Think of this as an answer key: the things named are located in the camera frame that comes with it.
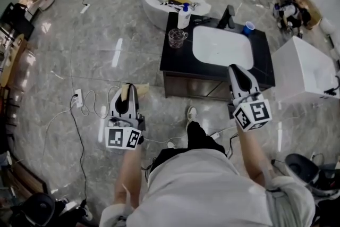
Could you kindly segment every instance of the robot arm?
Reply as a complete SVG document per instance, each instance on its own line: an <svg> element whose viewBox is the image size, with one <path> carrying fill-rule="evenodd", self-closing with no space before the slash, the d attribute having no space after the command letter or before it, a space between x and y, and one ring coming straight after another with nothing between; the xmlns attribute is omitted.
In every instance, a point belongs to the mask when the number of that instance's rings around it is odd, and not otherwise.
<svg viewBox="0 0 340 227"><path fill-rule="evenodd" d="M263 127L272 120L269 101L264 99L256 78L243 67L232 64L228 67L233 104L233 116L243 131Z"/></svg>

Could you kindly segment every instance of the sink vanity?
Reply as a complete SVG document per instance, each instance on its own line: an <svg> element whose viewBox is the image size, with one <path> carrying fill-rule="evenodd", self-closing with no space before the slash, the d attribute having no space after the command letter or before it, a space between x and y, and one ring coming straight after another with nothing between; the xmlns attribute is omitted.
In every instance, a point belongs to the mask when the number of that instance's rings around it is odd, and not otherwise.
<svg viewBox="0 0 340 227"><path fill-rule="evenodd" d="M243 66L257 79L260 89L275 86L273 65L266 34L254 30L248 37L243 26L217 29L218 19L195 26L202 16L191 15L183 29L188 38L181 48L168 44L168 32L177 28L178 13L170 13L163 45L160 70L163 72L165 96L231 100L228 66Z"/></svg>

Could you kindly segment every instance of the white sink basin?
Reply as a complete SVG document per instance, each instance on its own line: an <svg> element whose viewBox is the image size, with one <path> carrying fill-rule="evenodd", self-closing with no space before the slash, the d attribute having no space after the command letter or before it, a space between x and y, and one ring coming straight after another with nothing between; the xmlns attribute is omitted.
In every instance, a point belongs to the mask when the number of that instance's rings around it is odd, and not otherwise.
<svg viewBox="0 0 340 227"><path fill-rule="evenodd" d="M249 70L254 65L250 41L245 35L204 26L193 30L192 51L201 62Z"/></svg>

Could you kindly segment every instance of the light gray shirt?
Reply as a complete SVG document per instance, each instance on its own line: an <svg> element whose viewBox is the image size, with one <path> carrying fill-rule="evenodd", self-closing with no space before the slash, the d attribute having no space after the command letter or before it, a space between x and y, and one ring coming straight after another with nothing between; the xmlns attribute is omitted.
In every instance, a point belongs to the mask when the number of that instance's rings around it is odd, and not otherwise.
<svg viewBox="0 0 340 227"><path fill-rule="evenodd" d="M125 205L107 207L100 227L117 226L124 213ZM148 192L126 226L308 227L314 213L311 193L293 178L273 178L268 191L240 176L223 153L195 149L174 156L150 174Z"/></svg>

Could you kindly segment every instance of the white shoe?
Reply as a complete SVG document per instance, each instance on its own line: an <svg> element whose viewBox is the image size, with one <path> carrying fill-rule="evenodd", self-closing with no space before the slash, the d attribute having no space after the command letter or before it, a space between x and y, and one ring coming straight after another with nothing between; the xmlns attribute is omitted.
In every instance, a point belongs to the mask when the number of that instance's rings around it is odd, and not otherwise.
<svg viewBox="0 0 340 227"><path fill-rule="evenodd" d="M189 124L194 121L197 122L197 110L195 107L190 106L188 109L188 113L186 114L186 117L188 118L188 122L186 123L186 129L188 129Z"/></svg>
<svg viewBox="0 0 340 227"><path fill-rule="evenodd" d="M168 148L176 148L176 145L171 141L168 141L166 145L168 146Z"/></svg>

